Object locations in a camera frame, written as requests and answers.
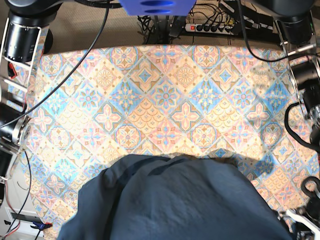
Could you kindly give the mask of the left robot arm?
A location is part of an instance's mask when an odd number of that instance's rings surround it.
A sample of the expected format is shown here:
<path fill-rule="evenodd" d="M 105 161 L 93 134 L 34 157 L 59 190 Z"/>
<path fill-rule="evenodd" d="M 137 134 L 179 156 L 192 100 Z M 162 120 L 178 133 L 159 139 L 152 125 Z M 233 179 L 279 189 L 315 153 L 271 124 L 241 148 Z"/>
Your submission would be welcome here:
<path fill-rule="evenodd" d="M 253 4 L 270 14 L 277 28 L 284 56 L 288 60 L 288 73 L 297 102 L 284 114 L 284 126 L 300 145 L 320 152 L 320 38 L 316 35 L 314 18 L 320 8 L 314 0 L 254 0 Z M 289 113 L 301 107 L 303 116 L 311 123 L 309 142 L 303 140 L 290 126 Z M 305 206 L 286 210 L 282 217 L 293 220 L 294 239 L 320 238 L 320 179 L 306 177 L 301 191 L 309 198 Z"/>

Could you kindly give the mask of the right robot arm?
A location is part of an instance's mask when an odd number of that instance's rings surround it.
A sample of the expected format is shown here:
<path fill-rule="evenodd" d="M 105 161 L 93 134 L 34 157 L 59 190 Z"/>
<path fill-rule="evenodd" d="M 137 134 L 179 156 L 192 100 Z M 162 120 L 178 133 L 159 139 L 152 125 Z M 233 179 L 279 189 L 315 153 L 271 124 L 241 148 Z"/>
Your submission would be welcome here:
<path fill-rule="evenodd" d="M 50 24 L 61 0 L 7 0 L 8 16 L 0 39 L 0 199 L 30 128 L 29 82 L 42 55 L 53 45 Z"/>

